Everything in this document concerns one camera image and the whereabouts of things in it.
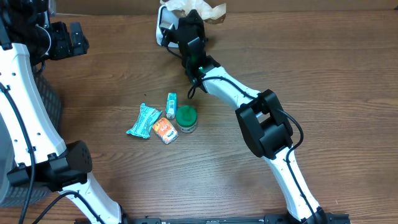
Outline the green lid jar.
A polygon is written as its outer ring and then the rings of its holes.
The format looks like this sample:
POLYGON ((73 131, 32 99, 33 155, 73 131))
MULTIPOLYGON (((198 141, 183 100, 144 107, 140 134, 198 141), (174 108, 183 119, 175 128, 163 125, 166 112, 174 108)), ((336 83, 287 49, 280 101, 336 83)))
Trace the green lid jar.
POLYGON ((195 108, 184 105, 177 110, 175 119, 182 132, 191 133, 197 127, 198 114, 195 108))

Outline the brown nut snack bag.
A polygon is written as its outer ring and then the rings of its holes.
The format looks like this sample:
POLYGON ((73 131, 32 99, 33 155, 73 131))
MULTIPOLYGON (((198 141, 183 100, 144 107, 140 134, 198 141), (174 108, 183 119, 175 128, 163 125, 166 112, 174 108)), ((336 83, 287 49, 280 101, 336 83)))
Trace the brown nut snack bag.
POLYGON ((159 2, 178 19, 187 17, 192 10, 196 10, 199 16, 209 24, 221 24, 226 18, 226 3, 211 7, 204 0, 160 0, 159 2))

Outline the small teal white carton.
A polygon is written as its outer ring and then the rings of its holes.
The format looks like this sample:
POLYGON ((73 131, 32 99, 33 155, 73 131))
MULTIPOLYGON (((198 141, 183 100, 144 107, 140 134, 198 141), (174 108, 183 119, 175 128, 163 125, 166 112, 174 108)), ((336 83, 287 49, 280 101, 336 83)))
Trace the small teal white carton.
POLYGON ((174 119, 175 114, 177 112, 177 94, 176 93, 168 93, 167 102, 166 102, 166 117, 167 119, 174 119))

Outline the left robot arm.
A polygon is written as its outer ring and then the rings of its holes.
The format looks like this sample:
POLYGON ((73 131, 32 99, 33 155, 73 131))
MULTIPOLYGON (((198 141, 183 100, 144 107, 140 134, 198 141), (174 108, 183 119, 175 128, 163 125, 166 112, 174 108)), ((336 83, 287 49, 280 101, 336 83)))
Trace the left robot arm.
POLYGON ((50 89, 36 84, 46 60, 86 54, 89 43, 77 22, 51 22, 48 1, 1 2, 1 116, 12 141, 15 167, 7 173, 14 188, 24 187, 26 214, 36 187, 70 199, 90 223, 127 223, 122 207, 94 177, 83 141, 65 143, 43 98, 50 89))

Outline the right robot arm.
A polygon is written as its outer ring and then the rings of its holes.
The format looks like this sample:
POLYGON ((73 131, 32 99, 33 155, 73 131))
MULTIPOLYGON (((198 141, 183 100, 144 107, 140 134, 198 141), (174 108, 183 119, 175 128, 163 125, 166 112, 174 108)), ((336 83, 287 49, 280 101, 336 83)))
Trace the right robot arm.
POLYGON ((326 213, 309 191, 295 160, 300 143, 292 140, 298 122, 283 110, 276 94, 246 87, 205 52, 204 22, 196 10, 178 20, 170 32, 178 44, 182 66, 192 83, 188 97, 196 88, 218 97, 235 110, 243 139, 250 151, 265 160, 284 195, 292 223, 327 223, 326 213))

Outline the teal snack bar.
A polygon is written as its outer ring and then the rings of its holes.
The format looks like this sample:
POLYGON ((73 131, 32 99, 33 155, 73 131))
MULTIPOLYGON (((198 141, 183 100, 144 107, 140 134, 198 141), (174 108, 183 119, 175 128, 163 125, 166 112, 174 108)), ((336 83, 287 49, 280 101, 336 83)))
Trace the teal snack bar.
POLYGON ((142 103, 139 108, 139 116, 137 117, 136 122, 131 129, 126 131, 126 134, 144 139, 150 138, 150 130, 154 123, 160 118, 161 114, 162 111, 142 103))

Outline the orange snack packet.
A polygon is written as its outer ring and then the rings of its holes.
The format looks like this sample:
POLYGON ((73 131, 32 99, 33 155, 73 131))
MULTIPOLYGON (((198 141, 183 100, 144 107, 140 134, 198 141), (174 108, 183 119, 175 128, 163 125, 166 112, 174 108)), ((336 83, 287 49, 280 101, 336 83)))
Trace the orange snack packet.
POLYGON ((167 118, 160 118, 154 123, 152 129, 165 144, 170 144, 178 138, 178 131, 167 118))

